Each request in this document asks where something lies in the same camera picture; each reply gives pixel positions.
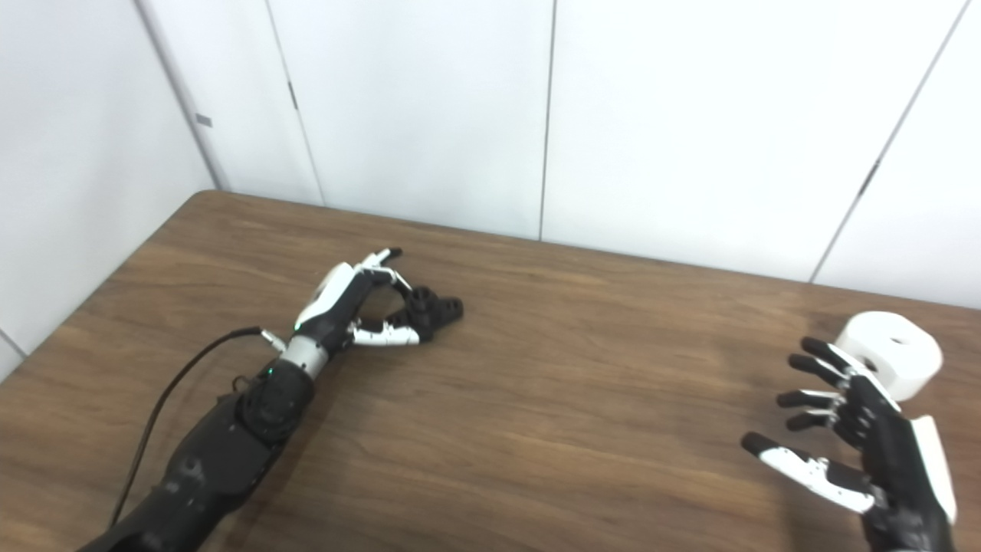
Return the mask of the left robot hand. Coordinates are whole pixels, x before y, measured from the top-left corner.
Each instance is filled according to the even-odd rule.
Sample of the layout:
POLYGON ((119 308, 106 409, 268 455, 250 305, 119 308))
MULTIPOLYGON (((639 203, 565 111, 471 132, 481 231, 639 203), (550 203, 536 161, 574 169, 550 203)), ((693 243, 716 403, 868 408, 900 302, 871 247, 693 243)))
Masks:
POLYGON ((294 325, 294 336, 312 340, 328 357, 353 345, 400 347, 422 342, 413 327, 385 320, 365 320, 359 311, 372 292, 391 287, 402 298, 413 291, 410 283, 386 262, 402 255, 401 248, 384 248, 357 264, 334 266, 315 290, 294 325))

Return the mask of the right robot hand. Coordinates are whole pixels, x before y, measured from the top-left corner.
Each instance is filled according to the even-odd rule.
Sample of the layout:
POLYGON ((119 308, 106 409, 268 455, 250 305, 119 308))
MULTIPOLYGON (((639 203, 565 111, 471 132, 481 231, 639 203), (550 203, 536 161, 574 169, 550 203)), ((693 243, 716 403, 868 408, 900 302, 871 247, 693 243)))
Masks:
POLYGON ((796 409, 788 430, 823 427, 858 451, 861 467, 784 446, 750 431, 740 446, 785 478, 861 517, 872 551, 953 551, 957 518, 952 474, 935 419, 909 419, 876 371, 833 343, 800 340, 789 367, 817 376, 828 392, 776 398, 796 409))

